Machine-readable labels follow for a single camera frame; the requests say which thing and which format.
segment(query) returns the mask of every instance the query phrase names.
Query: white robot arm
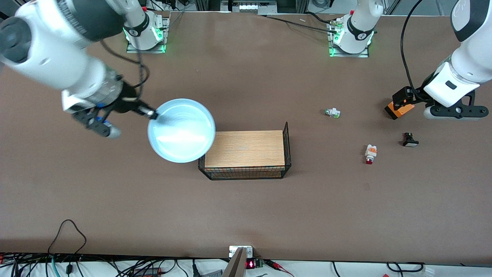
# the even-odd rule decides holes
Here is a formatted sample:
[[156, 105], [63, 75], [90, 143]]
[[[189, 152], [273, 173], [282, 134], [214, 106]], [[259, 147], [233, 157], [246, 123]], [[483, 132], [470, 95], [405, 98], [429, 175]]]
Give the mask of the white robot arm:
[[157, 114], [85, 48], [123, 28], [135, 48], [152, 48], [160, 41], [156, 18], [137, 0], [33, 0], [0, 24], [0, 61], [62, 90], [64, 111], [101, 136], [116, 138], [119, 129], [106, 121], [111, 111], [132, 110], [150, 119]]
[[337, 19], [342, 22], [342, 29], [333, 43], [347, 53], [361, 53], [374, 35], [374, 27], [383, 10], [382, 0], [357, 0], [353, 14]]
[[[427, 103], [428, 119], [478, 120], [489, 114], [486, 107], [474, 105], [474, 98], [475, 89], [492, 80], [492, 1], [459, 0], [451, 25], [461, 46], [415, 92], [404, 87], [393, 95], [385, 108], [393, 119], [419, 102]], [[468, 103], [462, 102], [465, 96]]]

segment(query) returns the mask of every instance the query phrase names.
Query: mounting plate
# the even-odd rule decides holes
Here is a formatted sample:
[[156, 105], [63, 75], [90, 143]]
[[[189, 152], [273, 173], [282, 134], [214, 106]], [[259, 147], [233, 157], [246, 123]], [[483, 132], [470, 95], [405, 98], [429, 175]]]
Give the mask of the mounting plate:
[[232, 246], [229, 246], [229, 258], [232, 258], [232, 256], [234, 255], [234, 253], [236, 253], [236, 250], [239, 247], [246, 248], [246, 253], [247, 253], [248, 259], [253, 257], [253, 247], [251, 245], [246, 245], [246, 246], [244, 246], [244, 245], [232, 245]]

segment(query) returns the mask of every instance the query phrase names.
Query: red wire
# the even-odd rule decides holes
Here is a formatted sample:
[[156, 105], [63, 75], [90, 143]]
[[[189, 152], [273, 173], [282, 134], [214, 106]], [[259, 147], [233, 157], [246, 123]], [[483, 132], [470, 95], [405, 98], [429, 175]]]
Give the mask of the red wire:
[[295, 277], [292, 273], [288, 272], [286, 269], [282, 268], [280, 271], [290, 274], [292, 277]]
[[292, 277], [295, 277], [292, 273], [290, 273], [288, 270], [286, 270], [285, 268], [283, 268], [281, 265], [279, 265], [279, 264], [277, 264], [277, 263], [276, 263], [276, 265], [277, 265], [277, 269], [278, 269], [279, 271], [285, 272], [285, 273], [287, 273], [287, 274], [291, 275]]

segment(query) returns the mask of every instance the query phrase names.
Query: wire mesh basket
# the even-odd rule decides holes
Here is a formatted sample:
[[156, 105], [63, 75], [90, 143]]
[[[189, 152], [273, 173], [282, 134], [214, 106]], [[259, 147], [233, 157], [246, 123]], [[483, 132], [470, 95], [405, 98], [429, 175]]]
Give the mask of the wire mesh basket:
[[210, 180], [282, 179], [292, 165], [287, 122], [282, 131], [282, 139], [283, 165], [207, 167], [205, 154], [198, 160], [198, 169]]

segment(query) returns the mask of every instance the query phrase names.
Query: blue plate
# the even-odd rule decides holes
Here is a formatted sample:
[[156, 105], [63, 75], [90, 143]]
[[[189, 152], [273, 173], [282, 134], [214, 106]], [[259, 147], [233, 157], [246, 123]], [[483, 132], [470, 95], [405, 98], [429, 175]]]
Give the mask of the blue plate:
[[174, 163], [199, 159], [212, 146], [215, 122], [197, 101], [174, 99], [157, 108], [159, 116], [149, 122], [148, 136], [154, 151]]

